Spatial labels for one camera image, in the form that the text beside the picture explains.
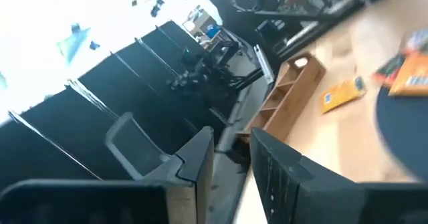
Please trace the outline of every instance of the gray chair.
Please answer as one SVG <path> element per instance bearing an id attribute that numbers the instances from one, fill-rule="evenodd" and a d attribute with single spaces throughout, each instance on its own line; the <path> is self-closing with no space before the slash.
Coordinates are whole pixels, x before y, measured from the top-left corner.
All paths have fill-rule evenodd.
<path id="1" fill-rule="evenodd" d="M 106 134 L 106 146 L 134 180 L 140 180 L 170 156 L 163 152 L 136 123 L 123 114 Z"/>

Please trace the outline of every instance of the wooden desk organizer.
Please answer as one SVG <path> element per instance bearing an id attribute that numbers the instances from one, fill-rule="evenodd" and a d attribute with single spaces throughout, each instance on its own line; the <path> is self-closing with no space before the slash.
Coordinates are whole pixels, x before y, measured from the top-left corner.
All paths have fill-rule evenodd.
<path id="1" fill-rule="evenodd" d="M 296 61 L 308 60 L 302 67 Z M 263 128 L 284 141 L 326 73 L 325 67 L 310 53 L 300 54 L 283 64 L 285 74 L 278 76 L 275 87 L 243 132 L 237 135 L 248 141 L 253 127 Z"/>

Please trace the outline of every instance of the yellow package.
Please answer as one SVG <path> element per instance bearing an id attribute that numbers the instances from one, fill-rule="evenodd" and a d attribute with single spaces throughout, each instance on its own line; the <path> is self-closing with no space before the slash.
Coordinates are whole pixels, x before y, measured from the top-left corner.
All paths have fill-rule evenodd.
<path id="1" fill-rule="evenodd" d="M 331 87 L 321 96 L 322 113 L 326 113 L 366 93 L 364 82 L 360 76 Z"/>
<path id="2" fill-rule="evenodd" d="M 389 95 L 428 95 L 428 55 L 413 53 L 407 56 Z"/>

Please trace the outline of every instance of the light wood desk surface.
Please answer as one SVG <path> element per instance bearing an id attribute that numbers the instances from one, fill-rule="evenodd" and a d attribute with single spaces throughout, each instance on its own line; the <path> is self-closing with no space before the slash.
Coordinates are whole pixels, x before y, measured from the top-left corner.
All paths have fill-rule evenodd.
<path id="1" fill-rule="evenodd" d="M 327 73 L 284 142 L 356 182 L 417 181 L 390 154 L 377 132 L 379 85 L 370 75 L 397 53 L 404 34 L 428 26 L 427 6 L 428 0 L 380 0 L 309 45 L 306 50 L 326 66 Z M 320 93 L 355 72 L 364 78 L 367 94 L 321 115 Z M 235 223 L 267 223 L 251 172 Z"/>

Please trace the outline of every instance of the black round object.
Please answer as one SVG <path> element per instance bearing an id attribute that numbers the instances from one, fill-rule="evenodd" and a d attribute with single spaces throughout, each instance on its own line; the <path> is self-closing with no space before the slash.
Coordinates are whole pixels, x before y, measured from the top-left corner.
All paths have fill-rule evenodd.
<path id="1" fill-rule="evenodd" d="M 402 164 L 428 181 L 428 97 L 377 96 L 377 123 L 385 144 Z"/>

